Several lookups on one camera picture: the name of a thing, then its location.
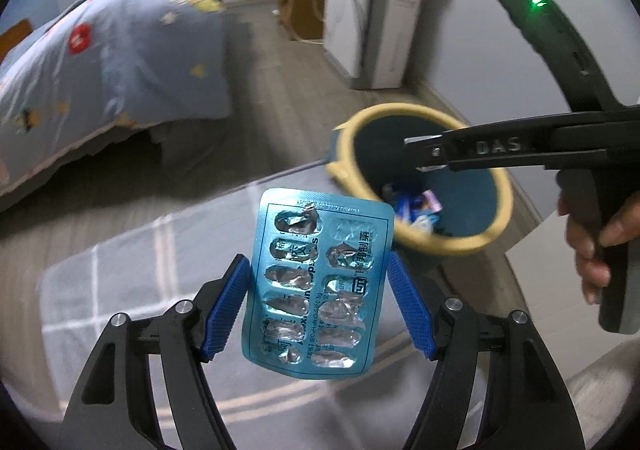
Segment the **trash can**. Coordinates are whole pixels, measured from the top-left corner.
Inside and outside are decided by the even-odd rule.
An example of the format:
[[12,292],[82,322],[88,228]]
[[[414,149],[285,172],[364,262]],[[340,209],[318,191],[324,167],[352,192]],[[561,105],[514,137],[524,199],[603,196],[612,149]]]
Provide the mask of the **trash can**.
[[381,104],[361,110],[334,130],[326,169],[346,192],[382,200],[397,184],[416,194],[431,189],[442,204],[438,233],[426,234],[396,217],[394,240],[423,253],[468,255],[483,249],[511,218],[513,194],[503,168],[419,172],[404,160],[404,138],[441,134],[465,125],[415,104]]

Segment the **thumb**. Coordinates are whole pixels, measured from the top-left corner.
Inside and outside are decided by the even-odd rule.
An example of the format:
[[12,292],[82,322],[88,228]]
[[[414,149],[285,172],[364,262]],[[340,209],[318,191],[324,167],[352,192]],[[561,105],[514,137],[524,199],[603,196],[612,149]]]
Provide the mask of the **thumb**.
[[609,224],[600,233],[599,242],[603,247],[629,242],[640,236],[640,191],[629,196]]

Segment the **blue wrapper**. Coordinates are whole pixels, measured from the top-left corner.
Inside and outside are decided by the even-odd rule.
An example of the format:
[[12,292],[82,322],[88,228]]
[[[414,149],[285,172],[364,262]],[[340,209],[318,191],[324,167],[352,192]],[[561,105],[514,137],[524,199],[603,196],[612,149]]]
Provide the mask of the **blue wrapper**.
[[242,324],[255,364],[312,380],[352,378],[374,354],[394,210],[274,188],[260,201]]

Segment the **blue textured pad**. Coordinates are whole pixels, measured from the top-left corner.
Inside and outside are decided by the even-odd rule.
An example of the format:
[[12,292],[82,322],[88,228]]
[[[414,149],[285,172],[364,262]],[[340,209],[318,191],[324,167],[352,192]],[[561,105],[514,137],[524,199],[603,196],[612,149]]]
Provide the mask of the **blue textured pad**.
[[216,305],[207,317],[205,338],[200,348],[205,361],[211,360],[225,348],[250,282],[251,264],[244,256],[226,281]]
[[386,275],[414,347],[422,351],[427,358],[431,358],[436,351],[431,315],[396,252],[392,252],[389,257]]

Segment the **metal screw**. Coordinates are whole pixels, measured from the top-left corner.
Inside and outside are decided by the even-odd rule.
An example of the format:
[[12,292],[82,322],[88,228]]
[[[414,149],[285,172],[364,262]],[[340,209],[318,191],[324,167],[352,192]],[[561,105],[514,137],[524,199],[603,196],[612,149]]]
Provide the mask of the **metal screw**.
[[127,315],[124,313],[116,313],[111,317],[111,325],[114,327],[120,327],[127,321]]
[[516,322],[517,324],[526,324],[529,321],[529,315],[527,315],[524,311],[514,311],[511,314],[511,318],[513,318],[513,321]]
[[182,300],[175,305],[175,310],[180,314],[188,313],[193,309],[193,302],[191,300]]
[[460,311],[462,309],[462,300],[454,297],[447,298],[444,301],[444,305],[447,307],[447,309],[450,309],[452,311]]

